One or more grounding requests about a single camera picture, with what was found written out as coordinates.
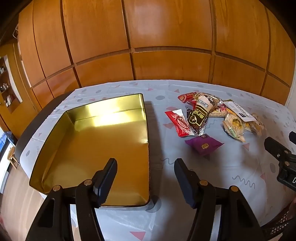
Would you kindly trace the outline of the person right hand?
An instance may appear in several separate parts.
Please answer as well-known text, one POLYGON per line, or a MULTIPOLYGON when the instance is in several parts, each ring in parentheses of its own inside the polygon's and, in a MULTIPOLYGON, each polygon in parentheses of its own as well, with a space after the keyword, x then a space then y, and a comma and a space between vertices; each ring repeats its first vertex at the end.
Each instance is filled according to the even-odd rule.
POLYGON ((296 216, 296 198, 290 203, 288 213, 287 213, 287 220, 290 220, 296 216))

